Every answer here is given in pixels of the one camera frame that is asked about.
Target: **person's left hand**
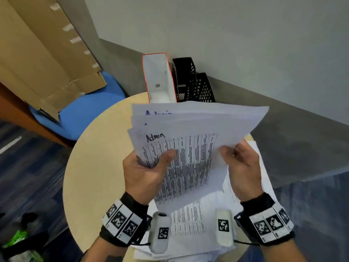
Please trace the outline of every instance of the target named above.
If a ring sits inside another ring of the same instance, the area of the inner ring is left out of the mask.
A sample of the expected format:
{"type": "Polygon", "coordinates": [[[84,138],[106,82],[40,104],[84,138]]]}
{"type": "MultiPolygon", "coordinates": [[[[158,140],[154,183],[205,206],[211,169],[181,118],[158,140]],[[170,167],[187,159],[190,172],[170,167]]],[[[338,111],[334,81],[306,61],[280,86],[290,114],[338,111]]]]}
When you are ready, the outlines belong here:
{"type": "Polygon", "coordinates": [[[140,158],[133,150],[123,160],[125,191],[135,201],[148,205],[159,193],[166,169],[175,156],[176,150],[168,150],[162,154],[156,167],[149,169],[139,164],[140,158]]]}

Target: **blue chair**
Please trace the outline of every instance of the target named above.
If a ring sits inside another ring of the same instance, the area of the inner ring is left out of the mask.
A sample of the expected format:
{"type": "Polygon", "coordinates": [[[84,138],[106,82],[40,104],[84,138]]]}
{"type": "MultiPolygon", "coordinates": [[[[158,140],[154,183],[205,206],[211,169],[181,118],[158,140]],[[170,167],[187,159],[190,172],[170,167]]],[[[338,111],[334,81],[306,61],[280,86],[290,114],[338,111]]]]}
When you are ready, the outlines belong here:
{"type": "Polygon", "coordinates": [[[115,78],[102,71],[107,85],[94,92],[79,97],[59,112],[59,122],[54,122],[41,112],[29,106],[36,120],[69,140],[76,141],[87,126],[103,111],[125,99],[125,94],[115,78]]]}

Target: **paper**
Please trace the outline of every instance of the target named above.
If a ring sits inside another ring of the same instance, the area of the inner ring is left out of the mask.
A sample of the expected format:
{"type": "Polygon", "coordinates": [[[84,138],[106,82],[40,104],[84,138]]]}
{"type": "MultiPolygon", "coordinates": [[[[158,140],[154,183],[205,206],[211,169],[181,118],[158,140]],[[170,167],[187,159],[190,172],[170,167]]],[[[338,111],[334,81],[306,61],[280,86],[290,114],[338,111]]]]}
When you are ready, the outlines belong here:
{"type": "Polygon", "coordinates": [[[155,198],[159,211],[172,213],[222,187],[226,164],[218,148],[235,146],[268,108],[184,102],[134,104],[132,110],[129,136],[144,166],[155,167],[162,153],[176,149],[155,198]]]}
{"type": "MultiPolygon", "coordinates": [[[[249,145],[260,155],[255,141],[248,141],[249,145]]],[[[261,180],[263,190],[268,193],[275,202],[277,202],[274,190],[270,183],[268,174],[264,167],[262,157],[260,156],[261,180]]],[[[225,180],[222,187],[211,194],[201,198],[171,213],[172,226],[169,238],[168,250],[161,255],[154,255],[147,246],[135,246],[141,250],[135,252],[135,259],[160,260],[176,257],[180,261],[214,261],[210,257],[215,257],[217,252],[222,254],[222,247],[216,242],[215,234],[215,209],[229,209],[233,216],[243,210],[240,200],[234,194],[229,180],[229,171],[227,167],[224,170],[225,180]]],[[[157,210],[155,202],[149,205],[148,214],[153,215],[157,210]]],[[[142,243],[148,242],[148,233],[143,237],[142,243]]]]}

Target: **white wall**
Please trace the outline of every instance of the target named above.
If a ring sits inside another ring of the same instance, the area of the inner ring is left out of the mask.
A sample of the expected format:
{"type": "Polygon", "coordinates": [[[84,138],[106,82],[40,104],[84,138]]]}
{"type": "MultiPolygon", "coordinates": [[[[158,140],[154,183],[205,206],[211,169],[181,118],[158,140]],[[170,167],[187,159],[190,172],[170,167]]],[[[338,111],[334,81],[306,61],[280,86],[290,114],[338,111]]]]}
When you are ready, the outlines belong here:
{"type": "Polygon", "coordinates": [[[349,0],[85,1],[102,39],[349,125],[349,0]]]}

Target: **tabletop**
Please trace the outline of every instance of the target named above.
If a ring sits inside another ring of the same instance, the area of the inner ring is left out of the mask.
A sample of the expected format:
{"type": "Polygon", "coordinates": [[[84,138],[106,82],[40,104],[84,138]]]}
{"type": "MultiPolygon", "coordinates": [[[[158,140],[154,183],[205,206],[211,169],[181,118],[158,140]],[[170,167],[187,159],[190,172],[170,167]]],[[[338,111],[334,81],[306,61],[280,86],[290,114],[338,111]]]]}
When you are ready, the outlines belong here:
{"type": "MultiPolygon", "coordinates": [[[[98,237],[102,216],[125,191],[122,161],[133,150],[127,133],[132,127],[132,103],[149,103],[148,94],[126,98],[100,114],[76,142],[67,164],[64,210],[73,238],[83,252],[98,237]]],[[[240,228],[237,239],[249,242],[240,228]]],[[[236,245],[218,261],[237,261],[248,246],[236,245]]],[[[134,261],[133,248],[129,248],[124,261],[134,261]]]]}

